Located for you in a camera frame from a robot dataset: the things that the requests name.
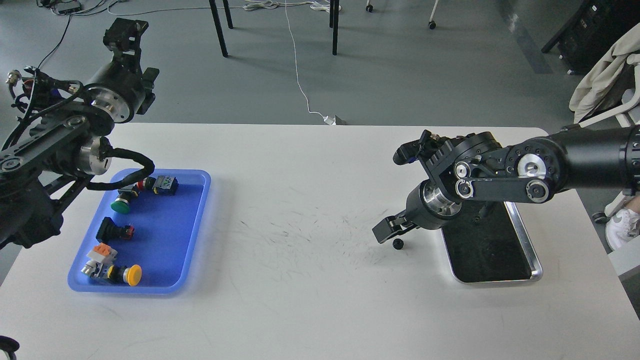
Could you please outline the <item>black robot arm image left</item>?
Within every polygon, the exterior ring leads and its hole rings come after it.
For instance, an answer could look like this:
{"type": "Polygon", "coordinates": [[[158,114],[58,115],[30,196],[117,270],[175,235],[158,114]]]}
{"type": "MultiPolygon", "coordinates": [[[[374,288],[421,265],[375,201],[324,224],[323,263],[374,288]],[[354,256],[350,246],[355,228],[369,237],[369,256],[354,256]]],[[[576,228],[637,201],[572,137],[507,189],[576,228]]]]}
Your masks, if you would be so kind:
{"type": "Polygon", "coordinates": [[[23,112],[1,150],[1,246],[29,249],[60,234],[63,212],[83,189],[112,191],[155,169],[142,153],[114,148],[116,124],[145,114],[155,100],[157,68],[142,70],[141,38],[149,24],[116,18],[103,44],[113,54],[89,83],[55,79],[28,66],[23,112]]]}

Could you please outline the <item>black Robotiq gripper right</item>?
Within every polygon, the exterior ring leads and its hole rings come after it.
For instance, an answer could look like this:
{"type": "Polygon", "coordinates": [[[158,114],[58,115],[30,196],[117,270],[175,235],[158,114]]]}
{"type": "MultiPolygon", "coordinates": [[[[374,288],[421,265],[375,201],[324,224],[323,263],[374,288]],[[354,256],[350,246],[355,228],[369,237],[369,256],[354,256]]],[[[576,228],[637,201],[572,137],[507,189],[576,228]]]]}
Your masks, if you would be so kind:
{"type": "Polygon", "coordinates": [[[400,235],[423,228],[438,230],[452,221],[462,209],[462,203],[444,196],[432,181],[423,181],[407,196],[405,213],[384,217],[372,228],[378,244],[400,235]]]}

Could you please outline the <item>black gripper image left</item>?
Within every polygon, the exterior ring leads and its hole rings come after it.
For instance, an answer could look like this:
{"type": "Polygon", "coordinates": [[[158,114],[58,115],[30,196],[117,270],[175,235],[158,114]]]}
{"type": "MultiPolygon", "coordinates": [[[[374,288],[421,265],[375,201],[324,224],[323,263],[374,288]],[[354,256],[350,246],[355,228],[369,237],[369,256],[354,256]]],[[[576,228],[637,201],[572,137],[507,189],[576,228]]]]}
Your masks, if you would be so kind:
{"type": "Polygon", "coordinates": [[[144,20],[116,18],[103,35],[112,61],[99,68],[86,85],[91,105],[107,112],[116,124],[146,114],[156,99],[154,82],[160,70],[148,67],[142,73],[140,64],[141,38],[148,27],[144,20]]]}

